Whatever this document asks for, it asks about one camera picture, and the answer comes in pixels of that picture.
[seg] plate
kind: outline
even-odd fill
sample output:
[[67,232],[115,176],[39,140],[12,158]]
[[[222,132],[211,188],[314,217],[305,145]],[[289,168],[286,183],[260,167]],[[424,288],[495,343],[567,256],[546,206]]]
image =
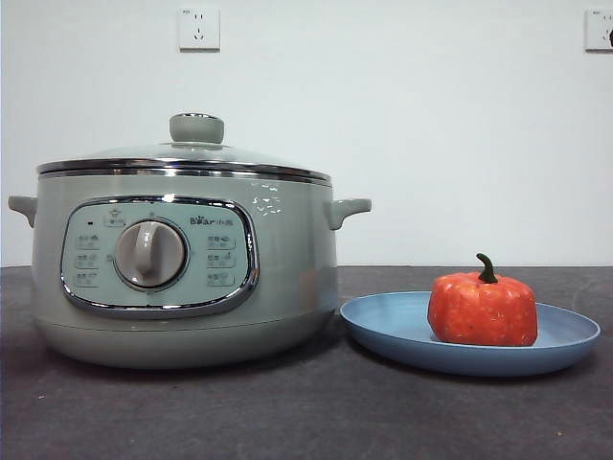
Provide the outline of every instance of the plate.
[[585,357],[601,333],[585,316],[536,304],[538,338],[529,347],[441,342],[427,320],[429,291],[357,297],[341,307],[352,337],[369,350],[411,366],[465,376],[545,374]]

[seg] electrical socket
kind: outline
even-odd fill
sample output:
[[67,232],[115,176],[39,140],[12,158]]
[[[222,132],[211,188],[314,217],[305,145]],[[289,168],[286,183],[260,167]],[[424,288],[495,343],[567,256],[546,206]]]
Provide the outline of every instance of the electrical socket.
[[179,50],[219,50],[219,10],[215,8],[179,10]]
[[585,12],[585,51],[613,51],[613,10]]

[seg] pot handle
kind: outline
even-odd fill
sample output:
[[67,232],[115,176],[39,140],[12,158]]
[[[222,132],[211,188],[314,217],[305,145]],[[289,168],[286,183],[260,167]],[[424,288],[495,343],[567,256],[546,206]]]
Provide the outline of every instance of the pot handle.
[[28,223],[32,228],[34,228],[34,217],[36,216],[36,202],[36,198],[30,196],[9,196],[9,208],[28,218]]
[[330,230],[338,230],[343,220],[358,213],[368,213],[373,203],[368,198],[335,199],[327,203],[326,217]]

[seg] pot base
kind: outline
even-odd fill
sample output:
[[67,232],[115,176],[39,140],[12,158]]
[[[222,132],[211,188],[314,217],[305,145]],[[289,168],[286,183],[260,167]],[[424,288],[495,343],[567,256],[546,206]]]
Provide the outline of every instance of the pot base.
[[47,343],[81,361],[130,369],[183,369],[265,357],[322,329],[334,311],[227,328],[187,331],[101,331],[36,319]]

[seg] lid knob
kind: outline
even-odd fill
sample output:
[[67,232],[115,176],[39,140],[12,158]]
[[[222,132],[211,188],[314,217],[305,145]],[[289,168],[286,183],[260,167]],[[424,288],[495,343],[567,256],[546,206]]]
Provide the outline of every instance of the lid knob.
[[174,142],[209,142],[223,140],[223,121],[204,113],[179,113],[170,117],[170,136]]

